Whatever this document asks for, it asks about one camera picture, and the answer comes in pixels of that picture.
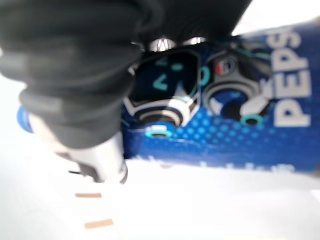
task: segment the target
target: blue object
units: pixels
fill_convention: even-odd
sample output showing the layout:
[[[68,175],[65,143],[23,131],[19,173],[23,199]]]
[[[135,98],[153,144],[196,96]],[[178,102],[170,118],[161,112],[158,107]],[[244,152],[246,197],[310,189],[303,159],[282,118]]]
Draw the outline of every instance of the blue object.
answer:
[[[236,56],[240,60],[234,62],[235,67],[221,60],[223,55],[220,53],[224,51],[221,46],[206,43],[181,48],[179,54],[163,57],[156,63],[145,62],[144,68],[136,72],[137,84],[131,96],[137,106],[168,98],[179,100],[175,96],[176,92],[192,96],[193,83],[202,72],[202,78],[198,81],[200,88],[196,88],[194,93],[194,96],[200,97],[193,98],[199,107],[189,116],[188,121],[183,122],[179,122],[179,119],[185,119],[189,105],[187,107],[179,103],[158,110],[159,113],[163,111],[164,121],[171,118],[166,124],[172,128],[169,132],[160,132],[166,136],[162,139],[155,137],[156,132],[141,134],[132,131],[132,125],[123,124],[125,155],[146,159],[152,156],[163,162],[195,166],[205,162],[208,167],[232,165],[241,169],[250,164],[254,166],[253,170],[259,171],[315,171],[320,165],[319,39],[320,24],[309,22],[275,31],[231,37],[227,42],[243,42],[243,46],[251,43],[265,46],[263,52],[255,50],[251,54],[247,50],[238,51],[244,57]],[[187,54],[190,50],[197,53],[198,61],[201,62],[198,69],[195,67],[196,55]],[[293,57],[299,66],[286,63]],[[183,64],[183,67],[175,65],[177,63]],[[272,65],[273,77],[266,75],[266,69],[259,69],[259,66],[263,68],[263,63]],[[215,82],[217,74],[220,75],[218,83]],[[157,91],[152,89],[154,81],[161,75],[167,76],[161,82],[167,84],[167,91],[161,91],[161,87]],[[249,81],[238,80],[237,75]],[[220,90],[224,84],[223,78],[228,76],[234,77],[229,79],[229,89]],[[216,114],[204,105],[205,89],[208,86],[217,88],[212,97],[213,102],[210,103],[212,105],[209,106],[216,110]],[[266,91],[270,94],[268,98],[262,88],[271,88]],[[139,121],[125,107],[122,118],[126,123]]]
[[[20,127],[28,133],[33,133],[32,128],[29,123],[28,112],[24,107],[19,107],[18,112],[16,114],[16,119],[20,125]]]

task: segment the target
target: white background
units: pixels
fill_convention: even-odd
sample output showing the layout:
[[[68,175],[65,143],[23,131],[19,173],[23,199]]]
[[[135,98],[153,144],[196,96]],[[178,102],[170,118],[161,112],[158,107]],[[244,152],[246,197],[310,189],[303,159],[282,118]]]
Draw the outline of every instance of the white background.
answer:
[[[235,33],[312,19],[318,2],[254,0]],[[319,239],[319,179],[136,161],[128,163],[124,186],[90,183],[68,174],[72,163],[18,127],[23,85],[1,79],[0,86],[0,239]],[[82,192],[104,198],[74,197]],[[109,218],[113,227],[83,227]]]

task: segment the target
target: can label graphic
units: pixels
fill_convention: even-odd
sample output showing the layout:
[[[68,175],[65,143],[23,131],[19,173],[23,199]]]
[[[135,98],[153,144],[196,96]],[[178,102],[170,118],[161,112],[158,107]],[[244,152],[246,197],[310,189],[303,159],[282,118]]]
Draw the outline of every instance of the can label graphic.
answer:
[[[314,21],[147,57],[124,101],[126,158],[316,171],[319,39]]]

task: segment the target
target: teal ring graphic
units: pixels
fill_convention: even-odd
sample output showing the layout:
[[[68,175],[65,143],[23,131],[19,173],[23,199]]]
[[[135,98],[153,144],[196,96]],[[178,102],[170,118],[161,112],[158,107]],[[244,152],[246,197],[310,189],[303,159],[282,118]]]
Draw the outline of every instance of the teal ring graphic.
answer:
[[[210,80],[210,70],[207,66],[201,67],[202,78],[201,78],[201,86],[206,85]]]
[[[154,135],[156,134],[163,134],[166,136],[166,138],[171,138],[173,133],[171,131],[168,130],[150,130],[150,131],[146,131],[144,133],[144,135],[146,135],[148,138],[154,139]]]
[[[256,114],[248,114],[248,115],[242,116],[240,122],[244,125],[249,125],[247,123],[247,120],[249,120],[249,119],[256,120],[256,126],[260,125],[264,122],[263,117],[260,115],[256,115]]]

